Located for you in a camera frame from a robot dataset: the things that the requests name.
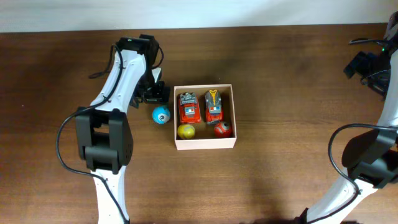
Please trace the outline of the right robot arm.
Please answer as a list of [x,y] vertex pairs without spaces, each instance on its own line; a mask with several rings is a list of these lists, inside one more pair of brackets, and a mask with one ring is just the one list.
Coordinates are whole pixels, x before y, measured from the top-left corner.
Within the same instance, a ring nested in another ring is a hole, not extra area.
[[[351,45],[374,42],[380,54],[359,52],[344,69],[348,78],[358,74],[360,82],[384,99],[375,125],[353,123],[338,128],[330,137],[328,157],[339,174],[337,181],[315,205],[306,208],[295,223],[344,223],[345,218],[367,196],[397,182],[397,13],[393,13],[382,39],[360,38]],[[348,128],[366,128],[346,145],[340,169],[332,156],[336,136]]]

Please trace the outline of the yellow toy ball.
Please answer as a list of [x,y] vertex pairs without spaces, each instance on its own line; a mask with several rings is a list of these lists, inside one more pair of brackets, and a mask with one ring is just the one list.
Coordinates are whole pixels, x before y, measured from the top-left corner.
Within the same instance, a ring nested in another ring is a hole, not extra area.
[[195,137],[195,133],[195,128],[191,124],[181,124],[177,129],[179,138],[183,140],[193,139]]

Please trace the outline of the orange toy ball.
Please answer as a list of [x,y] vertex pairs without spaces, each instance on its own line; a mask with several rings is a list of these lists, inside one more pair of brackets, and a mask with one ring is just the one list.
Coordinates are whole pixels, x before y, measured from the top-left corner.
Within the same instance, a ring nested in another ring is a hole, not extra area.
[[230,138],[233,135],[233,129],[228,122],[222,121],[215,125],[214,133],[218,138]]

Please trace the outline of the red fire truck grey top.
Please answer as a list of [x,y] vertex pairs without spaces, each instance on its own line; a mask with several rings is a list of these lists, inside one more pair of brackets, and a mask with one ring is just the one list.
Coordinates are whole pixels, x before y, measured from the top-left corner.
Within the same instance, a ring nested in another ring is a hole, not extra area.
[[182,93],[178,97],[178,109],[182,124],[196,124],[201,122],[200,106],[195,93]]

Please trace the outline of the open cardboard box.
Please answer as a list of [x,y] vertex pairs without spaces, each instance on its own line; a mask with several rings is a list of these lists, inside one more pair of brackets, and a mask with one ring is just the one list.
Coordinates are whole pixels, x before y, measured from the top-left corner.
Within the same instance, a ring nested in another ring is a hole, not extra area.
[[[221,94],[224,120],[231,125],[232,135],[229,138],[215,136],[214,126],[206,124],[205,119],[205,92],[218,90]],[[193,139],[181,139],[178,136],[180,126],[178,97],[182,93],[195,93],[198,97],[201,112],[201,122],[194,124],[195,136]],[[233,148],[237,140],[236,114],[234,108],[233,87],[231,84],[214,85],[187,85],[174,87],[174,141],[178,150],[194,149],[226,149]]]

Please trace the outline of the blue toy ball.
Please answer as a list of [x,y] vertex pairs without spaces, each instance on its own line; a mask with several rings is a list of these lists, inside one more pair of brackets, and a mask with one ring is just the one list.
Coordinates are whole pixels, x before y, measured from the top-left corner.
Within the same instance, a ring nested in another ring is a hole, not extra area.
[[152,119],[157,124],[165,124],[170,120],[170,111],[167,106],[158,106],[152,112]]

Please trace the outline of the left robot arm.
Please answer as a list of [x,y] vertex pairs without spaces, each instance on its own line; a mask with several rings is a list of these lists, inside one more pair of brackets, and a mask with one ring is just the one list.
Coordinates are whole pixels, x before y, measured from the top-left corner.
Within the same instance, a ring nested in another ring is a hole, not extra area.
[[111,47],[104,87],[89,107],[74,115],[79,156],[95,182],[99,223],[130,222],[124,176],[134,142],[127,112],[141,103],[168,103],[170,88],[156,61],[162,54],[152,35],[120,38]]

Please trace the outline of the red fire truck yellow ladder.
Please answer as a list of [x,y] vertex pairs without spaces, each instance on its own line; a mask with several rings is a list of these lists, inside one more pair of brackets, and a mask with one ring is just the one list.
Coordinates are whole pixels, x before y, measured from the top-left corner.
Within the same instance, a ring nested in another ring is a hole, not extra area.
[[223,121],[223,107],[218,90],[208,90],[205,93],[206,123],[216,124]]

